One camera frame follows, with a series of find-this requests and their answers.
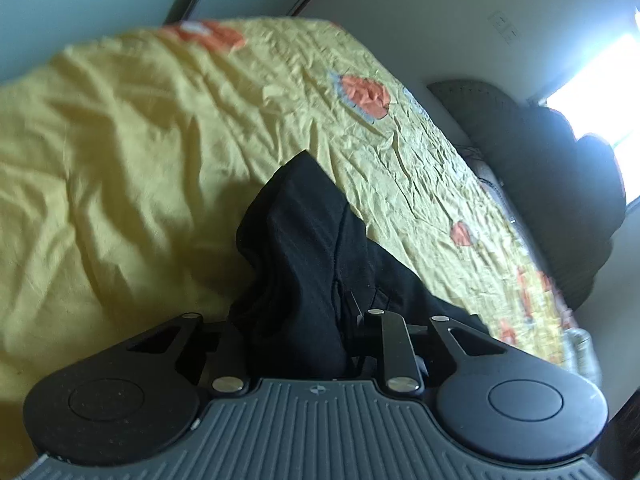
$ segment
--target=folded black clothing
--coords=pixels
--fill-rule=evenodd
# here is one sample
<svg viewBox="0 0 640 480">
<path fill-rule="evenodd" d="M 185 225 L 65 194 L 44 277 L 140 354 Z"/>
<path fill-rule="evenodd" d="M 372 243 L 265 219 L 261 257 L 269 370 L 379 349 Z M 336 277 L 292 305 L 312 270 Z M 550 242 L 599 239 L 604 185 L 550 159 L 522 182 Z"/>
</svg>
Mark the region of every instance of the folded black clothing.
<svg viewBox="0 0 640 480">
<path fill-rule="evenodd" d="M 301 152 L 280 168 L 247 210 L 236 234 L 254 268 L 231 306 L 252 374 L 344 376 L 346 295 L 362 311 L 380 308 L 425 325 L 442 315 L 488 333 L 478 316 L 431 295 L 418 276 L 366 236 L 363 222 L 319 164 Z"/>
</svg>

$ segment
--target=electrical outlet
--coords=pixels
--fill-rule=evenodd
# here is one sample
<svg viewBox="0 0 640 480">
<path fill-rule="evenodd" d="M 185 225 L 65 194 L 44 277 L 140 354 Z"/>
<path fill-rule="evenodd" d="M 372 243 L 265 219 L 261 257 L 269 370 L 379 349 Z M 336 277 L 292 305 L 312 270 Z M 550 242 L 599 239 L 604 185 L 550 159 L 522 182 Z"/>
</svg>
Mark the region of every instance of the electrical outlet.
<svg viewBox="0 0 640 480">
<path fill-rule="evenodd" d="M 502 31 L 511 25 L 509 19 L 504 15 L 501 10 L 496 10 L 487 18 L 489 23 L 491 23 L 495 30 L 502 33 Z"/>
<path fill-rule="evenodd" d="M 512 23 L 508 23 L 507 26 L 500 32 L 500 35 L 508 44 L 514 43 L 515 41 L 518 41 L 520 39 L 520 33 Z"/>
</svg>

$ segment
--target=silver screw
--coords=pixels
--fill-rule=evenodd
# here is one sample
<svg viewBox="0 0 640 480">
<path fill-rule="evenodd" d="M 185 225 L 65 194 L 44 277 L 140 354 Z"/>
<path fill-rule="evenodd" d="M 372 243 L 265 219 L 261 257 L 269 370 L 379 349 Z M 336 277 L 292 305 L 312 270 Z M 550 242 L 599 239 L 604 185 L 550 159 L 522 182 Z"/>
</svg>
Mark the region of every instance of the silver screw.
<svg viewBox="0 0 640 480">
<path fill-rule="evenodd" d="M 242 379 L 233 376 L 218 377 L 211 383 L 211 386 L 221 394 L 234 394 L 244 388 Z"/>
<path fill-rule="evenodd" d="M 414 392 L 420 385 L 411 377 L 392 377 L 386 382 L 386 386 L 399 394 Z"/>
</svg>

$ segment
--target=bed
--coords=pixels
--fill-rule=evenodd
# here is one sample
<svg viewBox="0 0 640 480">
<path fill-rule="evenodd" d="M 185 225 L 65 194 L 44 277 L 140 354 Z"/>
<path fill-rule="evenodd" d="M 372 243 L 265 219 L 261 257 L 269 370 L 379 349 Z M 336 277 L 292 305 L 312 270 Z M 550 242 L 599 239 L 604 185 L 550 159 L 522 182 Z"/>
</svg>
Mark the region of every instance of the bed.
<svg viewBox="0 0 640 480">
<path fill-rule="evenodd" d="M 427 112 L 322 21 L 186 22 L 70 46 L 0 89 L 0 476 L 36 381 L 251 282 L 247 206 L 308 150 L 367 235 L 492 335 L 561 365 L 552 281 Z"/>
</svg>

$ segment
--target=wall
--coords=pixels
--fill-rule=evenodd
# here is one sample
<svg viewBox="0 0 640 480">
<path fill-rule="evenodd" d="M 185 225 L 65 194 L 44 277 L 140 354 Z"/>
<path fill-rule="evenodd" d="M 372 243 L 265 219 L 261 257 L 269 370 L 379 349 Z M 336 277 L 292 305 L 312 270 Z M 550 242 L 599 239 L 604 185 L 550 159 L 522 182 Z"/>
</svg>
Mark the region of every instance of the wall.
<svg viewBox="0 0 640 480">
<path fill-rule="evenodd" d="M 575 313 L 591 332 L 613 416 L 640 386 L 640 206 L 613 237 L 613 253 Z"/>
<path fill-rule="evenodd" d="M 0 0 L 0 81 L 66 44 L 164 22 L 174 0 Z"/>
<path fill-rule="evenodd" d="M 630 30 L 640 0 L 312 0 L 304 16 L 340 23 L 369 47 L 453 142 L 463 133 L 425 84 L 489 81 L 526 102 L 552 91 Z M 520 39 L 507 44 L 488 16 L 501 10 Z M 640 207 L 614 238 L 593 294 L 577 311 L 593 334 L 615 413 L 640 386 Z"/>
</svg>

